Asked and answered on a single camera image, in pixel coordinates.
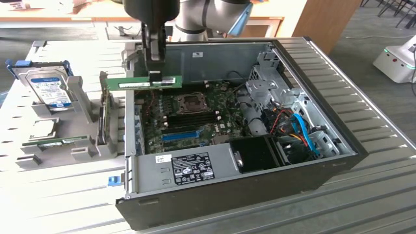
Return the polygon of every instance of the floor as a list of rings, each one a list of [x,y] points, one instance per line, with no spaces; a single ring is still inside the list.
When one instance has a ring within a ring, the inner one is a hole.
[[[371,35],[401,37],[416,34],[416,28],[403,29],[398,17],[387,10],[378,18],[381,8],[378,2],[369,0],[363,8],[358,8],[342,32],[335,47],[329,54],[345,74],[373,100],[375,105],[403,131],[411,141],[416,141],[416,97],[409,84],[395,84],[371,66],[382,48],[387,45],[401,45],[409,38],[387,39],[347,39],[345,37],[365,37]],[[126,31],[131,36],[137,29]],[[123,39],[114,28],[109,29],[110,39]],[[33,40],[95,40],[97,33],[91,28],[31,28],[0,29],[0,64],[6,59],[19,60],[26,56]],[[0,65],[0,93],[6,91],[13,82],[5,66]]]

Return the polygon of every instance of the blue pcie slot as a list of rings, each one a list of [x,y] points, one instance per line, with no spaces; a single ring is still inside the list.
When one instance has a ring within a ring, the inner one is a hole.
[[[186,138],[198,138],[199,131],[186,132],[186,133],[175,133],[161,136],[161,141],[170,141],[170,140],[181,140]]]

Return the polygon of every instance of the blue hard drive label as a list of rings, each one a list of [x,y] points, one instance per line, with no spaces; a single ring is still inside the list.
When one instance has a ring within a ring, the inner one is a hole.
[[[33,90],[41,101],[51,108],[66,108],[70,99],[66,90],[62,89],[62,81],[57,77],[31,78]]]
[[[177,185],[214,179],[207,152],[173,157],[171,168]]]

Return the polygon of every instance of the metal workbench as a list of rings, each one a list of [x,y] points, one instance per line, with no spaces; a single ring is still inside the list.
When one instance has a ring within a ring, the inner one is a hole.
[[[139,233],[416,232],[413,143],[315,45],[303,38],[278,41],[370,155],[350,171],[333,177],[314,191],[158,226]],[[27,59],[66,59],[75,75],[83,78],[83,89],[91,98],[99,89],[98,71],[107,71],[114,77],[123,74],[119,56],[123,42],[50,41],[43,47],[31,47]],[[19,107],[29,101],[25,92],[19,83],[14,82],[0,110],[2,149],[18,142],[19,134],[13,132],[23,126],[25,118],[30,116],[23,111],[25,107]],[[121,135],[118,154],[122,154]],[[122,193],[121,187],[105,187],[107,176],[122,171],[122,156],[109,160],[94,159],[82,164],[69,159],[50,159],[42,166],[46,168],[19,172],[15,172],[18,168],[10,166],[13,157],[11,154],[0,157],[0,197],[5,196],[1,199],[0,233],[131,233],[113,205],[114,198]]]

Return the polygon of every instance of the open computer tower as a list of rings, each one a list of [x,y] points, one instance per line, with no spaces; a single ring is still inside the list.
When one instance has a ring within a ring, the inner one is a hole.
[[[139,53],[135,44],[137,77]],[[133,230],[313,190],[366,157],[275,40],[171,43],[165,56],[181,87],[126,93],[115,207]]]

